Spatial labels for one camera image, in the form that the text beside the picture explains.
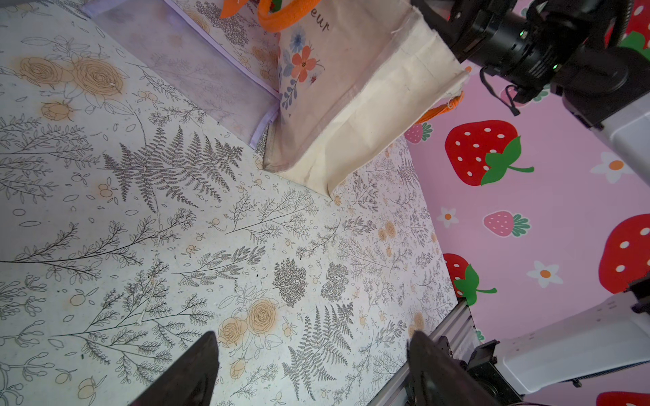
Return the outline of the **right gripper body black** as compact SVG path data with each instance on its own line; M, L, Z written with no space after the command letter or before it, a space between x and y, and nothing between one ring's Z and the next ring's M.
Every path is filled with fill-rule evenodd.
M601 127L649 96L648 59L621 45L632 1L533 1L525 16L513 1L453 1L447 17L431 1L413 6L458 61L511 83L503 103L514 115L548 87L585 126Z

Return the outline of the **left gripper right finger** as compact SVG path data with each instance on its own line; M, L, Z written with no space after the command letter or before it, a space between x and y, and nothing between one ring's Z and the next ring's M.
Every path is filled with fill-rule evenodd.
M416 405L499 405L425 333L414 333L407 359Z

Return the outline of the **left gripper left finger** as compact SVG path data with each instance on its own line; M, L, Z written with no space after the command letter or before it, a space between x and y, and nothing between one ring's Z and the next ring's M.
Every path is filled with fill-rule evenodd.
M208 406L218 378L218 358L215 332L204 333L130 405Z

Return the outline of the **beige canvas bag orange handles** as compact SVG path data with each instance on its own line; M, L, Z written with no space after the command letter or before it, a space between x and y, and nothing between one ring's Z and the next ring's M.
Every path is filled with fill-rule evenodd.
M193 13L271 107L244 133L264 167L321 195L419 120L468 74L409 1L204 1Z

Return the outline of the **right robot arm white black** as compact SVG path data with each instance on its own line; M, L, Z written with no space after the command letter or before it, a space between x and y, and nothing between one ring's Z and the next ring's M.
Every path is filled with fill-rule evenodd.
M648 2L420 8L469 73L406 140L470 373L505 403L648 404Z

